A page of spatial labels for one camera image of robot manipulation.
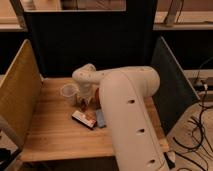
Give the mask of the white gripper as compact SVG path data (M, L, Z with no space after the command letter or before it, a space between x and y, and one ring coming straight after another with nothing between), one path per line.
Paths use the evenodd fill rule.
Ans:
M86 104L89 104L93 98L93 86L87 83L81 83L78 85L78 98L79 101L84 101Z

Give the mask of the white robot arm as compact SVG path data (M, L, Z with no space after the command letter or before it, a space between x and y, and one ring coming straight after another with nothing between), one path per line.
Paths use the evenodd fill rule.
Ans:
M72 78L83 98L89 95L91 85L99 86L100 105L120 171L169 171L144 103L160 86L155 69L131 66L98 71L86 64Z

